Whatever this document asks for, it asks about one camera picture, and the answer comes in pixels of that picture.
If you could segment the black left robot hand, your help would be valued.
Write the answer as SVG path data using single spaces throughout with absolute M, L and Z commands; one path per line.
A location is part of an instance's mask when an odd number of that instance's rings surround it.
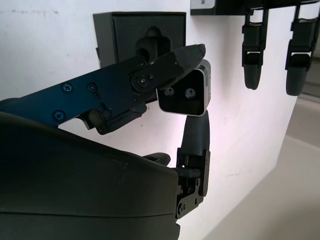
M 242 26 L 242 67 L 244 69 L 245 86 L 248 89 L 258 88 L 264 50 L 267 43 L 267 27 L 270 9 L 295 7 L 294 18 L 290 30 L 285 70 L 286 93 L 299 96 L 303 90 L 307 72 L 312 65 L 312 57 L 316 48 L 320 17 L 302 18 L 300 10 L 303 5 L 313 4 L 312 0 L 217 0 L 216 11 L 219 15 L 244 15 Z

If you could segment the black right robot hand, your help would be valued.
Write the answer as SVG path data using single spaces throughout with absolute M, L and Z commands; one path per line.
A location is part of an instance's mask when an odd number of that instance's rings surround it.
M 3 240 L 176 240 L 210 171 L 210 64 L 204 44 L 151 63 L 142 55 L 0 102 Z M 176 166 L 64 131 L 80 119 L 109 134 L 158 101 L 186 121 Z

